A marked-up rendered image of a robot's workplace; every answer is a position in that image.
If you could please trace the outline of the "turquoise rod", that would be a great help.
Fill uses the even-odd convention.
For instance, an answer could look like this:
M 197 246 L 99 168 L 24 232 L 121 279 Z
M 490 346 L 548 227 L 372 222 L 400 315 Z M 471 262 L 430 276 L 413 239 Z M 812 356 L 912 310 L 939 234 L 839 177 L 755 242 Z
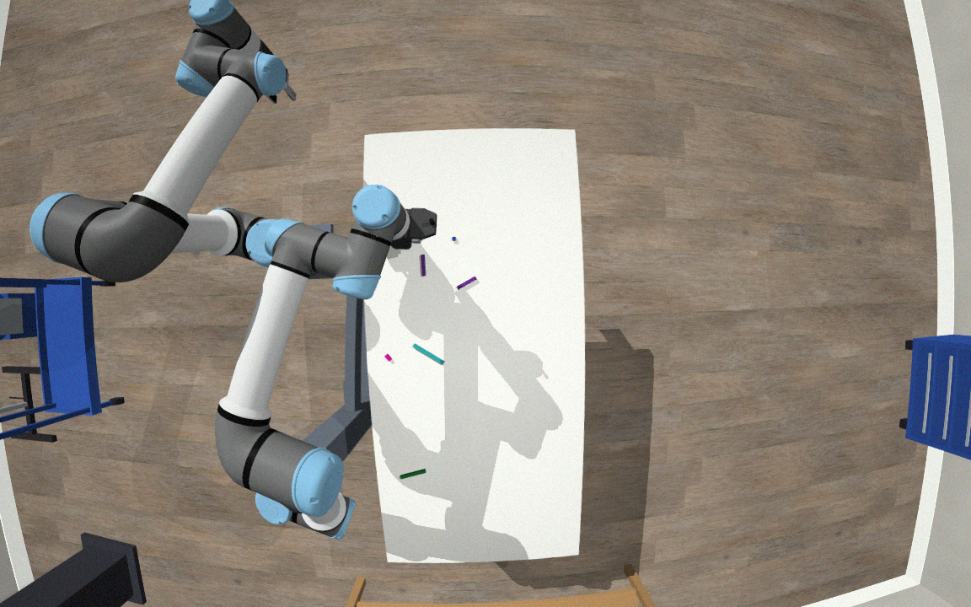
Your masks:
M 434 355 L 434 354 L 430 353 L 429 351 L 425 350 L 424 348 L 421 348 L 416 343 L 415 343 L 415 345 L 413 345 L 413 348 L 421 351 L 421 353 L 424 353 L 424 354 L 428 355 L 430 358 L 432 358 L 432 360 L 435 360 L 435 361 L 437 361 L 439 363 L 442 363 L 442 365 L 443 365 L 444 362 L 446 362 L 446 361 L 443 361 L 441 358 L 437 357 L 437 355 Z

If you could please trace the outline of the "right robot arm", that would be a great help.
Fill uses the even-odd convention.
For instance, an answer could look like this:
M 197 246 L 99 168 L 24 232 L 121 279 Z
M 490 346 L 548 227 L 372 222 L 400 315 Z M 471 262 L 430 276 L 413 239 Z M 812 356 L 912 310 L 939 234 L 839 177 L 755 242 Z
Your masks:
M 348 238 L 286 219 L 267 229 L 272 262 L 218 405 L 215 439 L 230 479 L 257 492 L 261 516 L 274 525 L 292 521 L 338 540 L 346 534 L 356 501 L 340 493 L 341 458 L 272 429 L 267 405 L 311 272 L 332 277 L 339 293 L 373 298 L 394 235 L 407 222 L 400 205 L 388 187 L 368 185 L 354 197 Z

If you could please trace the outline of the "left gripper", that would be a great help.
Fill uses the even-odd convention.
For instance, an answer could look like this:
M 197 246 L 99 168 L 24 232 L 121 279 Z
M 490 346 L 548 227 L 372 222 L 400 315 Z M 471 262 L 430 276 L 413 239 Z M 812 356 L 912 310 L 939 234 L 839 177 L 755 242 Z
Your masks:
M 270 51 L 269 47 L 267 47 L 265 45 L 265 42 L 263 42 L 262 39 L 260 39 L 258 37 L 258 35 L 253 30 L 251 30 L 251 37 L 248 40 L 248 45 L 245 45 L 240 50 L 244 50 L 244 51 L 264 51 L 265 54 L 273 55 L 273 53 L 272 53 L 272 51 Z M 290 97 L 290 99 L 292 99 L 294 101 L 294 100 L 296 100 L 296 95 L 297 94 L 294 93 L 294 91 L 292 89 L 292 86 L 289 86 L 288 85 L 288 80 L 289 80 L 289 73 L 287 73 L 286 82 L 285 82 L 285 85 L 284 85 L 284 91 L 287 93 L 287 95 Z M 276 104 L 276 97 L 277 97 L 276 95 L 274 95 L 274 96 L 273 95 L 271 95 L 271 96 L 269 95 L 269 96 L 266 96 L 266 97 L 267 97 L 267 99 L 269 99 L 270 101 L 272 101 L 273 104 Z

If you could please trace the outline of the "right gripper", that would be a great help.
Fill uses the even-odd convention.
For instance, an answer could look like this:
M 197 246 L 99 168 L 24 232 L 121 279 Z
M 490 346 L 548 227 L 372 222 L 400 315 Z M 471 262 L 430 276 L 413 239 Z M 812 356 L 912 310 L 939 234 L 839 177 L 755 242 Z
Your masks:
M 407 222 L 402 230 L 394 235 L 392 241 L 392 247 L 397 250 L 408 250 L 411 243 L 421 244 L 422 239 L 434 237 L 437 232 L 436 212 L 426 208 L 411 208 L 405 212 L 407 212 Z

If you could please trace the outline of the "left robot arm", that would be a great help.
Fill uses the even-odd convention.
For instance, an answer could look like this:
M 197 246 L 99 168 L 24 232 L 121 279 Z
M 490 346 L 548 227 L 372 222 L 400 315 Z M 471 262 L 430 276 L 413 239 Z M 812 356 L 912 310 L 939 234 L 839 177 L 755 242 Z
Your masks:
M 51 261 L 107 282 L 140 279 L 170 253 L 240 256 L 269 268 L 266 232 L 275 219 L 231 207 L 188 212 L 260 97 L 284 89 L 286 67 L 278 56 L 240 50 L 251 28 L 229 0 L 191 0 L 189 13 L 196 26 L 176 82 L 206 99 L 130 202 L 59 193 L 38 205 L 30 237 Z

